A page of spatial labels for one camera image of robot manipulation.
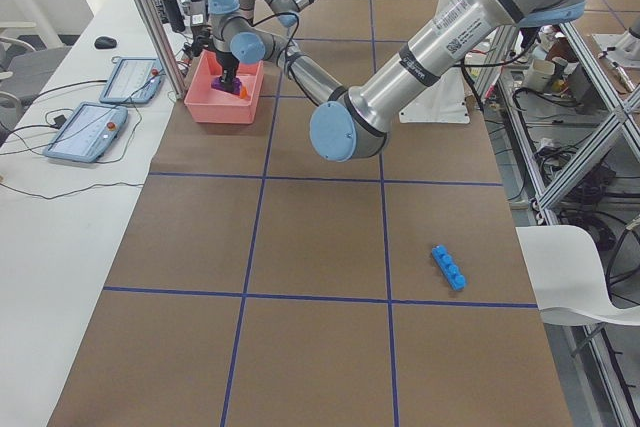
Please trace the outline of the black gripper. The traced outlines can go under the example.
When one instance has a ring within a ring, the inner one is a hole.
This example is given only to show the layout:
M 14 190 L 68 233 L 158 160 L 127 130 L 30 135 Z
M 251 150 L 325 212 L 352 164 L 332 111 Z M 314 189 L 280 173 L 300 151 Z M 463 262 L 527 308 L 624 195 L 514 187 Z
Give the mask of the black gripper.
M 240 89 L 240 79 L 237 76 L 239 60 L 233 55 L 232 52 L 216 51 L 216 60 L 223 69 L 221 76 L 219 77 L 219 84 L 221 89 Z

